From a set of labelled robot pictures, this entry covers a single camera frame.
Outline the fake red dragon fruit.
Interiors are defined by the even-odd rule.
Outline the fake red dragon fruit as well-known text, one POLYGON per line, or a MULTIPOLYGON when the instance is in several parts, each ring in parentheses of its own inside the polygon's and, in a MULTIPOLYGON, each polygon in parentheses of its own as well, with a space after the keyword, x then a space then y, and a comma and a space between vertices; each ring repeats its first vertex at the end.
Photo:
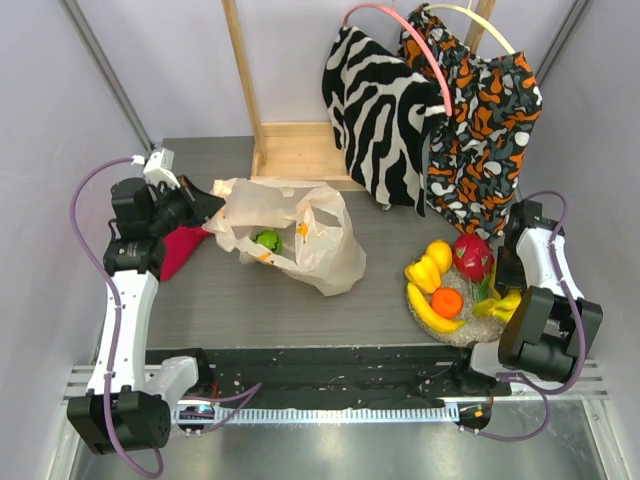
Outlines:
POLYGON ((475 234, 460 235, 453 245, 453 264, 474 288, 477 301, 489 298, 494 256, 488 243, 475 234))

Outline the fake orange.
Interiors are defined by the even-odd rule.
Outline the fake orange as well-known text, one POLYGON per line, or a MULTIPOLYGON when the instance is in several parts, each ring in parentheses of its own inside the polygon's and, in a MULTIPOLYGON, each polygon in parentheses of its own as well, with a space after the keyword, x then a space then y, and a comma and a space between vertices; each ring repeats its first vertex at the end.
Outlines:
POLYGON ((464 306, 463 296, 454 288, 438 288, 430 299, 431 308, 446 319, 455 319, 464 306))

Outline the fake green apple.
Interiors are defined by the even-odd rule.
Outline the fake green apple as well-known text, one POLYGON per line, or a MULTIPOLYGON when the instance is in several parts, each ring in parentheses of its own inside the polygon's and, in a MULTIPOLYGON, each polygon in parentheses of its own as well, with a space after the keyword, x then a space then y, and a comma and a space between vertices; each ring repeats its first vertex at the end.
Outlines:
POLYGON ((261 231, 255 235, 253 241, 275 254, 280 254, 283 249, 282 239, 275 230, 261 231))

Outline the fake yellow lemon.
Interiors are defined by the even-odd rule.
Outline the fake yellow lemon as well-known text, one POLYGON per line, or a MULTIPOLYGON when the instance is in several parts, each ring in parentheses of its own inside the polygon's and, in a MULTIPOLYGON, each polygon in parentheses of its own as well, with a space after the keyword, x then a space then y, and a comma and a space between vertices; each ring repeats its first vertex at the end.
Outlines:
POLYGON ((425 250, 425 255, 437 264, 441 273, 448 272, 453 264, 452 248, 444 240, 431 242, 425 250))

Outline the fake yellow bell pepper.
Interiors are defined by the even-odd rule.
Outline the fake yellow bell pepper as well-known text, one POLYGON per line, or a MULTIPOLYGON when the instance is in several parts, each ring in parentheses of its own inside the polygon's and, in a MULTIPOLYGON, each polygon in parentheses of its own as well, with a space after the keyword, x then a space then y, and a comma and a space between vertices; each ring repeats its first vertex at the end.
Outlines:
POLYGON ((429 255, 423 255, 404 269, 407 280, 415 284, 423 293, 433 294, 442 285, 438 264, 429 255))

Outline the fake yellow banana bunch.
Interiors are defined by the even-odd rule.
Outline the fake yellow banana bunch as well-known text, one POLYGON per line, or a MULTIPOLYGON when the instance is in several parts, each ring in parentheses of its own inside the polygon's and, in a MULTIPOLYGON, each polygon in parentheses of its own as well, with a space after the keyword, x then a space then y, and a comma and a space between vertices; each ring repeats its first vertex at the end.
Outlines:
POLYGON ((415 284, 408 282, 406 293, 412 310, 420 322, 430 330, 440 334, 452 334, 466 324, 464 320, 449 320, 438 315, 415 284))

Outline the banana print plastic bag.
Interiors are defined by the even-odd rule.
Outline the banana print plastic bag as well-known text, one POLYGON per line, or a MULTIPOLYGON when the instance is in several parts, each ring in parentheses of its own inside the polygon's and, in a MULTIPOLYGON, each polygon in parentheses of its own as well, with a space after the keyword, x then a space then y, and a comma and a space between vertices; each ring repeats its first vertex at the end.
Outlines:
POLYGON ((232 178, 216 180, 211 193, 226 204, 204 229, 241 263, 274 267, 325 296, 345 293, 363 277, 366 253, 343 196, 327 183, 232 178), (280 254, 254 243, 264 230, 280 235, 280 254))

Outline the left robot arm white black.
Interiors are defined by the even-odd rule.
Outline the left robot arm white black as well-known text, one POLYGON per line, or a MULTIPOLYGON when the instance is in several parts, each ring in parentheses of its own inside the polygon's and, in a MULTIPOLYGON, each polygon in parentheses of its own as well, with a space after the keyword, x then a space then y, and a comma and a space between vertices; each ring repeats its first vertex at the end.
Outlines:
POLYGON ((184 175, 174 186, 152 186, 141 178, 112 186, 115 216, 99 264, 107 287, 99 355, 85 393, 67 406, 68 420, 92 453, 164 447, 177 403, 211 392, 214 376, 201 348, 175 351, 152 377, 145 373, 145 360, 166 236, 203 225, 224 204, 184 175))

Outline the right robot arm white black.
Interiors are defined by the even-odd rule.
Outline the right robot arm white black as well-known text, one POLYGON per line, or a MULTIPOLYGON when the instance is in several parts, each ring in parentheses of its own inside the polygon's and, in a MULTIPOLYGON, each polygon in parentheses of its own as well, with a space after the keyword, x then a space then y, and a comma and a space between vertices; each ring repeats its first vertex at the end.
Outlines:
POLYGON ((512 205, 488 296, 473 308, 505 327, 498 340, 469 347, 467 360, 452 369, 460 393, 475 394, 492 377, 557 395, 580 377, 603 310, 572 277, 563 224, 546 218, 533 197, 512 205))

